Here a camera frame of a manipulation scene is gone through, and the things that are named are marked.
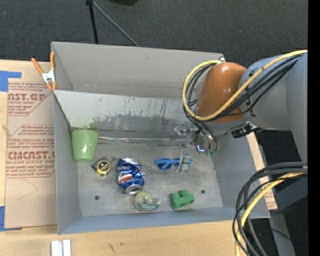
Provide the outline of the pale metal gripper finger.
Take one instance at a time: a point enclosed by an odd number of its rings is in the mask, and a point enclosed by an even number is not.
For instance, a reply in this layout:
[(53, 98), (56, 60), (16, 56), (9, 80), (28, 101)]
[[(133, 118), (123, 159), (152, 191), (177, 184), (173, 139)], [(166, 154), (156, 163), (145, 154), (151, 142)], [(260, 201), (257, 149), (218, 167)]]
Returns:
[(182, 149), (179, 157), (178, 173), (188, 172), (192, 163), (192, 157), (188, 149)]
[(173, 136), (185, 136), (188, 133), (188, 128), (186, 127), (185, 124), (182, 123), (177, 123), (173, 125), (173, 131), (172, 134)]

